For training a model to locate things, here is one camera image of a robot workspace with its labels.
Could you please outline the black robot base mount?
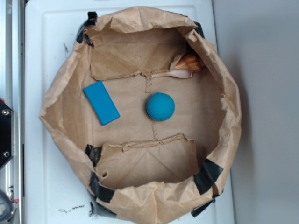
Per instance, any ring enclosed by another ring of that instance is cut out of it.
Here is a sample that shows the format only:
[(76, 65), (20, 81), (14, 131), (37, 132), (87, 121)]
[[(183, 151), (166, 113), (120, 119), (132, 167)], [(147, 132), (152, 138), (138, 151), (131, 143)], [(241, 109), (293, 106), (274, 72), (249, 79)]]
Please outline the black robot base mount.
[(0, 169), (14, 156), (13, 150), (13, 110), (0, 99)]

